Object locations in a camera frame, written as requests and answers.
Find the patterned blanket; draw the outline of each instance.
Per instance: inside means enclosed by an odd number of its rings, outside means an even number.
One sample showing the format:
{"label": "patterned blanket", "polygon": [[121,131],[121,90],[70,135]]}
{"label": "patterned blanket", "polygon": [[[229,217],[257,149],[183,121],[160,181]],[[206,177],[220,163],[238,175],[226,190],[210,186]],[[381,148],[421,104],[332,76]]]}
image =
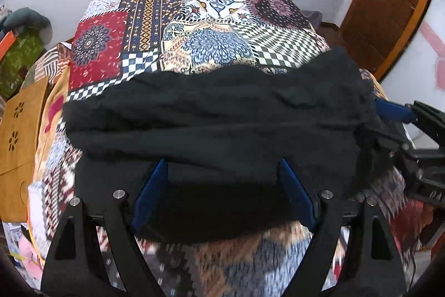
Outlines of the patterned blanket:
{"label": "patterned blanket", "polygon": [[[66,97],[81,100],[142,72],[190,75],[248,64],[274,75],[328,49],[292,0],[94,0],[79,22],[72,52],[66,47],[52,50],[57,57],[52,60],[47,55],[40,61],[45,66],[34,72],[36,79],[40,73],[60,74],[69,52]],[[362,76],[373,79],[364,70]],[[384,97],[376,81],[375,93]],[[75,195],[75,166],[81,156],[66,138],[63,115],[56,122],[43,177],[30,186],[34,197],[29,225],[42,260],[66,204]],[[373,196],[378,201],[407,260],[421,229],[422,203],[406,199],[403,188],[403,178],[392,170],[357,199]],[[103,228],[98,228],[98,238],[110,281],[123,289]],[[258,297],[281,295],[310,240],[311,233],[295,222],[192,247],[138,243],[167,296]],[[337,282],[347,240],[344,228],[325,288]]]}

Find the red patch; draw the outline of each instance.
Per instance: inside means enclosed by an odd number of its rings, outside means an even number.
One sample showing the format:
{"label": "red patch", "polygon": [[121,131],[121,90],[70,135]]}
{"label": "red patch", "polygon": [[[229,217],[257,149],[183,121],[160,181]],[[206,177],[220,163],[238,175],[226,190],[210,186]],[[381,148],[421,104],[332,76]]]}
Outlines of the red patch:
{"label": "red patch", "polygon": [[127,17],[127,12],[110,12],[79,23],[73,41],[69,91],[121,74],[120,55]]}

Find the blue gripper pad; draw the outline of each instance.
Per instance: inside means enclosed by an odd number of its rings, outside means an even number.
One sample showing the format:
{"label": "blue gripper pad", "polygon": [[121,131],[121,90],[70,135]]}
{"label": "blue gripper pad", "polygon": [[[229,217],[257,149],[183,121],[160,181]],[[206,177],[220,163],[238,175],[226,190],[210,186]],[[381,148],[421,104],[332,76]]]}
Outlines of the blue gripper pad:
{"label": "blue gripper pad", "polygon": [[168,180],[168,163],[164,159],[154,168],[150,178],[134,202],[131,228],[137,232],[148,223]]}
{"label": "blue gripper pad", "polygon": [[411,108],[404,105],[377,98],[374,101],[374,106],[377,115],[384,119],[403,122],[404,124],[416,122],[415,113],[411,110]]}
{"label": "blue gripper pad", "polygon": [[306,192],[286,159],[281,160],[278,166],[278,178],[289,199],[295,220],[300,221],[312,232],[317,224],[320,209],[318,197],[310,196]]}

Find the cutout flower design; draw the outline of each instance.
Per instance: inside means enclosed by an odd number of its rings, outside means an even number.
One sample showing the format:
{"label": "cutout flower design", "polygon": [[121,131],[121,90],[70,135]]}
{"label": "cutout flower design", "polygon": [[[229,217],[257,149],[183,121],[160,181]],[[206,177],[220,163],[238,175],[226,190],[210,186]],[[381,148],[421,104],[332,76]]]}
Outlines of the cutout flower design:
{"label": "cutout flower design", "polygon": [[182,45],[191,51],[193,64],[214,60],[216,64],[230,65],[240,57],[253,57],[247,42],[234,32],[219,32],[211,28],[198,29]]}
{"label": "cutout flower design", "polygon": [[25,102],[19,102],[19,105],[16,107],[16,110],[14,112],[14,117],[18,118],[19,117],[19,113],[23,112],[23,105],[25,104]]}
{"label": "cutout flower design", "polygon": [[111,40],[110,31],[103,25],[87,29],[73,47],[72,61],[77,66],[86,66],[96,60],[99,53],[106,50],[107,42]]}
{"label": "cutout flower design", "polygon": [[19,139],[17,139],[17,134],[17,131],[13,131],[12,136],[9,138],[9,151],[14,151],[16,148],[14,145],[17,144],[17,141],[19,141]]}

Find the bolt head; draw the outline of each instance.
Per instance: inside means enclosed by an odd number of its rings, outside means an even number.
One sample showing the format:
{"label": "bolt head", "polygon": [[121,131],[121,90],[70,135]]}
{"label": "bolt head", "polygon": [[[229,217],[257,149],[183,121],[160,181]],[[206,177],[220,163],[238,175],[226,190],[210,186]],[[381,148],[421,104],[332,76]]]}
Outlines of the bolt head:
{"label": "bolt head", "polygon": [[330,191],[330,190],[322,190],[320,192],[320,195],[323,199],[332,199],[332,197],[334,196],[334,194]]}
{"label": "bolt head", "polygon": [[366,203],[371,207],[375,207],[377,205],[377,201],[372,196],[366,198]]}
{"label": "bolt head", "polygon": [[113,193],[113,197],[115,199],[122,199],[124,196],[125,196],[125,191],[123,191],[122,189],[115,190],[115,192]]}
{"label": "bolt head", "polygon": [[423,178],[423,170],[422,170],[422,169],[419,169],[419,170],[416,172],[416,178],[417,178],[418,180],[421,180],[421,179]]}
{"label": "bolt head", "polygon": [[73,207],[75,207],[76,205],[78,205],[81,202],[81,199],[78,197],[74,197],[70,200],[70,205],[72,205]]}

